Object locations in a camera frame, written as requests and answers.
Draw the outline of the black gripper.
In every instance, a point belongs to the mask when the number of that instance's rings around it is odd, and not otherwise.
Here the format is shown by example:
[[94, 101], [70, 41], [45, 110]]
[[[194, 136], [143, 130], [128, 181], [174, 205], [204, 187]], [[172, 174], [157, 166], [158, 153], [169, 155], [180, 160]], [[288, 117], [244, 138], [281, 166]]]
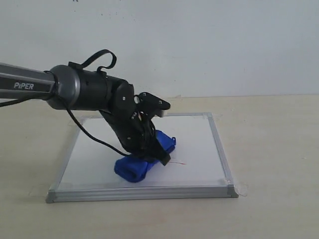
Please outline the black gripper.
[[162, 150], [152, 118], [162, 116], [160, 105], [132, 104], [99, 111], [110, 125], [125, 151], [141, 159], [156, 159], [163, 166], [170, 154]]

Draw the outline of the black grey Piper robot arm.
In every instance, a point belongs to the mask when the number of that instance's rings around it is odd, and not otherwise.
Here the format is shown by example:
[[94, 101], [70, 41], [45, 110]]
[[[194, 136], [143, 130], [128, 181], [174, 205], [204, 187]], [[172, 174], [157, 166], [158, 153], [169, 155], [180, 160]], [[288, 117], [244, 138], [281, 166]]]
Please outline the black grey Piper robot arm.
[[6, 105], [41, 99], [56, 110], [98, 111], [123, 147], [122, 155], [163, 165], [170, 161], [152, 122], [169, 110], [170, 103], [148, 92], [135, 94], [128, 81], [102, 70], [87, 71], [69, 63], [41, 72], [3, 63], [0, 96]]

